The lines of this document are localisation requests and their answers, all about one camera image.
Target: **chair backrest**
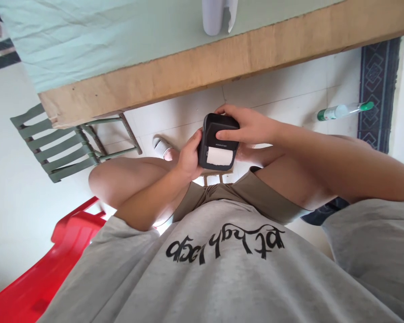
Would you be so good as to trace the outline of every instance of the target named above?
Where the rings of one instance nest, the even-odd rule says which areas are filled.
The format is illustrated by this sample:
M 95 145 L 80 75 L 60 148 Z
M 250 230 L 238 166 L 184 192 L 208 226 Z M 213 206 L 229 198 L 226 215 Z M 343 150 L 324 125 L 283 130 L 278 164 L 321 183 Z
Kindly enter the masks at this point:
M 20 136 L 27 143 L 28 148 L 33 152 L 37 161 L 42 165 L 43 169 L 49 175 L 50 179 L 54 182 L 60 182 L 62 178 L 75 174 L 83 169 L 86 169 L 93 165 L 98 165 L 100 160 L 95 154 L 94 149 L 88 142 L 87 137 L 80 127 L 72 127 L 67 129 L 55 129 L 53 132 L 48 133 L 42 137 L 33 139 L 33 136 L 40 134 L 41 132 L 53 129 L 51 121 L 46 118 L 33 125 L 25 125 L 28 121 L 44 113 L 45 110 L 41 104 L 28 110 L 26 113 L 13 117 L 10 121 L 18 130 Z M 74 135 L 70 138 L 57 143 L 56 145 L 41 150 L 41 148 L 48 144 L 53 144 L 54 141 L 64 137 L 65 135 L 73 132 Z M 67 149 L 70 149 L 78 144 L 82 144 L 82 147 L 78 148 L 72 153 L 63 156 L 54 161 L 48 161 L 49 158 L 56 156 Z M 88 156 L 80 162 L 75 162 L 77 159 Z

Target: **white paper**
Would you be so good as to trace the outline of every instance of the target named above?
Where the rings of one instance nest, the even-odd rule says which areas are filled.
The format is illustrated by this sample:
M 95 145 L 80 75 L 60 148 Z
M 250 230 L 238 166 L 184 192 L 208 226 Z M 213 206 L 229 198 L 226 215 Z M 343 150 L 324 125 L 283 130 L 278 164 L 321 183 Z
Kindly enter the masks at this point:
M 202 0 L 203 29 L 209 36 L 220 33 L 224 8 L 228 8 L 230 12 L 230 33 L 237 17 L 238 0 Z
M 233 151 L 208 147 L 206 162 L 217 166 L 229 166 L 232 163 Z

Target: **green bottle cap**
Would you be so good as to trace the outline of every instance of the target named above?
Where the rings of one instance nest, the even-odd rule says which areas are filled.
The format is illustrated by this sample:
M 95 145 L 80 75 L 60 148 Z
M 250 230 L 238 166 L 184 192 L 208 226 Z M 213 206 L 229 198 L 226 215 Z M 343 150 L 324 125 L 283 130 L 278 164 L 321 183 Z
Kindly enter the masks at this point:
M 367 103 L 362 103 L 362 105 L 359 107 L 359 110 L 361 111 L 368 111 L 374 108 L 374 102 L 367 102 Z

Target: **white slipper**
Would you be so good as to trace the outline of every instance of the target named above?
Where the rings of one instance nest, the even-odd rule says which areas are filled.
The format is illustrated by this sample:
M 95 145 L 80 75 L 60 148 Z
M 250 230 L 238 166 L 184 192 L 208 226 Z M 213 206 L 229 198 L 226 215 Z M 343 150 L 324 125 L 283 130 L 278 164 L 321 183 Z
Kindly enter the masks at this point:
M 153 148 L 154 151 L 163 159 L 165 159 L 165 154 L 169 149 L 173 147 L 166 139 L 160 135 L 155 135 L 153 138 Z

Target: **khaki shorts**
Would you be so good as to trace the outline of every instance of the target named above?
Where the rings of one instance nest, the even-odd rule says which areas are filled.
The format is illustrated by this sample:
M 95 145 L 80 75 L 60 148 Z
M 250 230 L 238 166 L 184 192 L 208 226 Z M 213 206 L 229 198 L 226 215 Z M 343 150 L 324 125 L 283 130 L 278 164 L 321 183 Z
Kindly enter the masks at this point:
M 255 175 L 259 169 L 256 166 L 250 167 L 247 174 L 234 184 L 203 187 L 192 182 L 173 215 L 173 222 L 182 220 L 207 202 L 223 199 L 252 205 L 263 216 L 283 225 L 312 212 L 287 200 L 260 180 Z

